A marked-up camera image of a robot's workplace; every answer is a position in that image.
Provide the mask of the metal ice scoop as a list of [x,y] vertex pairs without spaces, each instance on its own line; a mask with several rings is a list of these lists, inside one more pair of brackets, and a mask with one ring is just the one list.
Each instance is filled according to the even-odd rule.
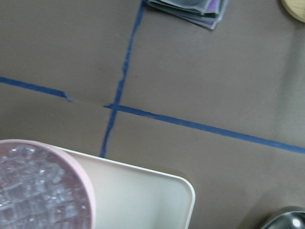
[[260,226],[261,229],[304,229],[305,208],[287,206],[272,213]]

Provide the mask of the cream rectangular tray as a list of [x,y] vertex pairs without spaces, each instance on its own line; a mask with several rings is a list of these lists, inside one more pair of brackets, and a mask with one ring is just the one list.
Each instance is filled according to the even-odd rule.
[[73,150],[95,193],[97,229],[187,229],[195,191],[186,179]]

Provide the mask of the grey folded cloth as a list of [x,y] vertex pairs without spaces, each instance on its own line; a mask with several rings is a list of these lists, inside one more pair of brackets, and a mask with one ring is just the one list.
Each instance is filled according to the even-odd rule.
[[214,30],[223,18],[228,0],[147,0],[146,4],[198,26]]

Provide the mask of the wooden mug tree stand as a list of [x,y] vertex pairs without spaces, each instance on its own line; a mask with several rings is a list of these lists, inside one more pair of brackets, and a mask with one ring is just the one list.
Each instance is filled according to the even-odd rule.
[[305,0],[281,0],[281,3],[292,17],[305,21]]

